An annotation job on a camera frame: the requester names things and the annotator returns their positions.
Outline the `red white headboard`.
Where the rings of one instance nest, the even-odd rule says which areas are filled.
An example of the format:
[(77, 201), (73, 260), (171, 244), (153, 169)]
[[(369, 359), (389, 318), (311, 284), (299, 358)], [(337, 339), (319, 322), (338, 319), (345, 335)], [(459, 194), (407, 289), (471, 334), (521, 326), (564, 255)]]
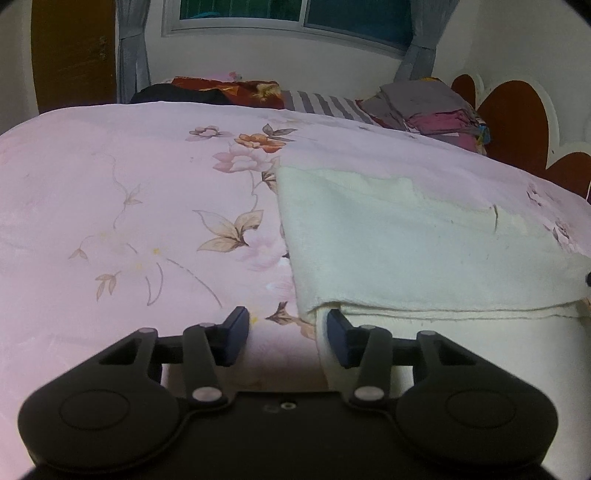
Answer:
[(485, 88), (479, 75), (462, 73), (451, 88), (487, 124), (489, 157), (590, 199), (590, 144), (561, 142), (556, 110), (539, 83), (509, 79)]

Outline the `black garment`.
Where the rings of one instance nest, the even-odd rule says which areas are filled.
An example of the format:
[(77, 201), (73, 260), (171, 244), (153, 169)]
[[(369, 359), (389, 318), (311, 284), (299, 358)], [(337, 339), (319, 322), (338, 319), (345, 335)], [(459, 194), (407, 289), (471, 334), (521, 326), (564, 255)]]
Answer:
[(218, 89), (213, 90), (189, 90), (173, 84), (154, 84), (135, 93), (129, 100), (129, 104), (142, 104), (152, 102), (172, 103), (200, 103), (208, 105), (231, 105), (228, 97)]

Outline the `striped grey white pillow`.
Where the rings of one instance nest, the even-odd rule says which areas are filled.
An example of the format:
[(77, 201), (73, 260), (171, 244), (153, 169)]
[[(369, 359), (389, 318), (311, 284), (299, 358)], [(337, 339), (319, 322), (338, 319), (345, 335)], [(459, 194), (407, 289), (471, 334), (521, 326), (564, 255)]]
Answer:
[(377, 125), (377, 122), (363, 112), (355, 101), (349, 98), (297, 90), (283, 90), (281, 91), (281, 97), (283, 98), (284, 107), (290, 111), (325, 115), (367, 125)]

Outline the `stack of folded clothes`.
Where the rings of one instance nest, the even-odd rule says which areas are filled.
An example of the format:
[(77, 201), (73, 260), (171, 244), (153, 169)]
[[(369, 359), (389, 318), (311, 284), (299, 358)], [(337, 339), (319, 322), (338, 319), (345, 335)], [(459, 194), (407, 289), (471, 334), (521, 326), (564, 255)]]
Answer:
[(490, 132), (475, 108), (437, 78), (380, 87), (358, 106), (385, 128), (421, 134), (484, 155)]

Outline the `red orange blanket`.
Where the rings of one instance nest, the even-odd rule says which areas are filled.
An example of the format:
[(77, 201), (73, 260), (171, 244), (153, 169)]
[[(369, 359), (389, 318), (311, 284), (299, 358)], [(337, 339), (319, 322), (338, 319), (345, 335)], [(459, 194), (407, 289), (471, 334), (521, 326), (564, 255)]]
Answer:
[(217, 90), (228, 98), (231, 104), (252, 107), (283, 109), (284, 100), (280, 84), (276, 81), (222, 81), (198, 77), (176, 76), (172, 85), (192, 91)]

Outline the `grey curtain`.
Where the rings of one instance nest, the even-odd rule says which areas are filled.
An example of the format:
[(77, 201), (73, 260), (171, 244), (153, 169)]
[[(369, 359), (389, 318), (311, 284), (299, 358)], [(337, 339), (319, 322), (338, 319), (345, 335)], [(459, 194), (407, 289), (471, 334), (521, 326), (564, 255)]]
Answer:
[(149, 0), (116, 1), (117, 20), (117, 98), (129, 103), (150, 85), (145, 28)]
[(432, 76), (437, 47), (459, 1), (412, 0), (410, 4), (413, 38), (395, 82)]

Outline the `left grey curtain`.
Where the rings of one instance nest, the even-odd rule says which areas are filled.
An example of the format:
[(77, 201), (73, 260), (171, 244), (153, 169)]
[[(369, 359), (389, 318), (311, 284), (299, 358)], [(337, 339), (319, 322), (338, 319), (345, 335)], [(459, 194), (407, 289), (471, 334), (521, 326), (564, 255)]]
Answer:
[(129, 103), (150, 85), (145, 28), (149, 0), (116, 1), (117, 20), (117, 98)]

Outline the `window with green glass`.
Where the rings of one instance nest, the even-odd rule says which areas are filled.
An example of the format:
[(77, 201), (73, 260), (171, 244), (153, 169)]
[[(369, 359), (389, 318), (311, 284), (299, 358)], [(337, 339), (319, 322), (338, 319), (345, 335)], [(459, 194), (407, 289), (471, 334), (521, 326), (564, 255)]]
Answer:
[(393, 52), (412, 39), (411, 3), (392, 0), (181, 0), (163, 4), (162, 33), (290, 33)]

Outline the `brown wooden door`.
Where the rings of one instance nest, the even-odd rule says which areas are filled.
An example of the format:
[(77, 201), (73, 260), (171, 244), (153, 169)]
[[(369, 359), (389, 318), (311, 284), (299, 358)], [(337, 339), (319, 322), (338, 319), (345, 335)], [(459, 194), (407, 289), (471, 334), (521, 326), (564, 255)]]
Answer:
[(34, 0), (31, 61), (41, 113), (116, 101), (112, 0)]

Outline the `pink floral bed sheet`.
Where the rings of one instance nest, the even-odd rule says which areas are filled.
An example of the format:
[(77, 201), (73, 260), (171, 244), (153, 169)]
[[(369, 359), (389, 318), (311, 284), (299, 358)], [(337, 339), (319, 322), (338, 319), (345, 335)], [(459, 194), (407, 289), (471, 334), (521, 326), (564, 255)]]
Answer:
[(590, 208), (528, 173), (423, 136), (284, 110), (192, 103), (56, 110), (1, 138), (1, 475), (31, 468), (16, 419), (37, 388), (141, 327), (180, 334), (249, 309), (228, 384), (344, 389), (297, 311), (280, 166), (407, 177), (590, 250)]

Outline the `right grey curtain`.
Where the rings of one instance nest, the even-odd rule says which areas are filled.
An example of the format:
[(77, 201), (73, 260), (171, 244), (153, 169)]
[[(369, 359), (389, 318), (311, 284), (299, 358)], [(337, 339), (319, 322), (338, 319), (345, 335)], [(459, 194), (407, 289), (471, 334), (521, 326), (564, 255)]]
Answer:
[(410, 4), (413, 38), (395, 82), (432, 76), (437, 47), (459, 1), (412, 0)]

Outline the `cream white cloth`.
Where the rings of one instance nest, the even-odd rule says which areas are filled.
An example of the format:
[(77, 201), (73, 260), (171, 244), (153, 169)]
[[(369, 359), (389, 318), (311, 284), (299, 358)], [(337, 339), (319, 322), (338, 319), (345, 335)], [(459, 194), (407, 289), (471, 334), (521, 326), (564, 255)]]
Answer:
[(404, 177), (283, 167), (280, 219), (297, 308), (329, 385), (348, 389), (328, 313), (396, 335), (430, 328), (558, 406), (590, 399), (590, 207), (547, 182), (473, 206)]

